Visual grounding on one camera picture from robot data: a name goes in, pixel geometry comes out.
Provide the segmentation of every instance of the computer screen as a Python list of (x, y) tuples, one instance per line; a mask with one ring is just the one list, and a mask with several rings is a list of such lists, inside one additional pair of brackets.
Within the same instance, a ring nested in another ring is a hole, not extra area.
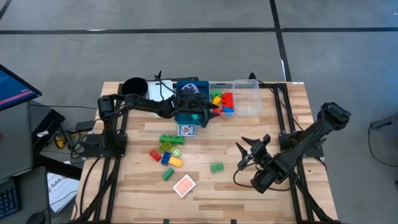
[(39, 90), (0, 65), (0, 111), (41, 95)]

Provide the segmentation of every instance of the wooden table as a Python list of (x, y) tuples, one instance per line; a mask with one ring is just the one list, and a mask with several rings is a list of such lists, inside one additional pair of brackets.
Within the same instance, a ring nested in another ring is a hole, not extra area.
[[(119, 82), (104, 83), (102, 95), (117, 93), (118, 85)], [(307, 128), (313, 123), (313, 118), (305, 86), (293, 83), (287, 83), (287, 86), (294, 117), (303, 128)], [(128, 143), (126, 155), (121, 160), (112, 223), (162, 223), (164, 218), (170, 219), (171, 223), (229, 223), (231, 219), (237, 219), (238, 223), (295, 223), (290, 191), (267, 190), (260, 194), (254, 189), (237, 186), (232, 180), (236, 165), (241, 160), (235, 142), (249, 149), (241, 136), (257, 139), (269, 134), (271, 143), (267, 146), (268, 152), (274, 155), (280, 151), (274, 95), (268, 89), (261, 89), (261, 95), (263, 109), (259, 116), (215, 118), (206, 128), (197, 128), (195, 138), (185, 138), (185, 145), (177, 146), (183, 153), (183, 166), (173, 167), (175, 172), (167, 181), (162, 179), (162, 175), (168, 167), (153, 160), (148, 152), (158, 149), (161, 134), (176, 135), (177, 124), (173, 119), (154, 118), (150, 113), (130, 111), (126, 130)], [(102, 128), (103, 124), (98, 121), (95, 132), (100, 133)], [(84, 179), (94, 160), (85, 162), (76, 200), (78, 205)], [(89, 176), (83, 209), (98, 192), (103, 161), (101, 159), (95, 165)], [(213, 162), (224, 162), (224, 171), (211, 173), (210, 164)], [(304, 159), (304, 168), (311, 194), (326, 214), (337, 218), (325, 168), (315, 159), (307, 158)], [(236, 180), (249, 184), (255, 171), (254, 167), (248, 167), (238, 173)], [(185, 174), (197, 185), (181, 199), (172, 187)], [(273, 184), (272, 187), (285, 189), (289, 187), (289, 181)], [(303, 218), (306, 218), (300, 193), (299, 197)], [(102, 219), (107, 200), (108, 194), (102, 205)]]

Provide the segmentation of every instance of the concrete floor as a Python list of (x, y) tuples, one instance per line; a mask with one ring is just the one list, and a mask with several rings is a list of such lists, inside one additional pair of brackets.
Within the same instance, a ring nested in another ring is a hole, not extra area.
[[(281, 27), (398, 27), (398, 2), (278, 0)], [(0, 30), (273, 27), (268, 1), (13, 0)], [(292, 80), (305, 82), (314, 114), (325, 101), (352, 113), (324, 143), (338, 216), (347, 223), (396, 223), (397, 169), (376, 162), (369, 123), (398, 111), (398, 32), (283, 34)], [(283, 81), (270, 33), (0, 35), (0, 63), (40, 89), (47, 105), (96, 106), (105, 81), (153, 78), (235, 80), (255, 72)], [(59, 109), (67, 127), (93, 110)], [(373, 131), (375, 154), (398, 164), (391, 128)], [(50, 154), (60, 160), (68, 156)], [(70, 218), (73, 204), (53, 222)]]

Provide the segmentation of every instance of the blue container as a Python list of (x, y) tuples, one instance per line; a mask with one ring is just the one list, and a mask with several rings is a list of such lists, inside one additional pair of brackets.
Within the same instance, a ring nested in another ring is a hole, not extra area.
[[(177, 84), (175, 86), (177, 93), (181, 93), (182, 92), (181, 88), (189, 83), (192, 83), (195, 86), (197, 86), (199, 89), (199, 92), (206, 97), (207, 101), (210, 101), (210, 87), (209, 87), (208, 81), (180, 81), (180, 82), (177, 82)], [(174, 120), (175, 120), (175, 122), (177, 122), (177, 124), (201, 125), (201, 116), (200, 115), (196, 119), (195, 117), (192, 117), (190, 114), (178, 113), (174, 116)]]

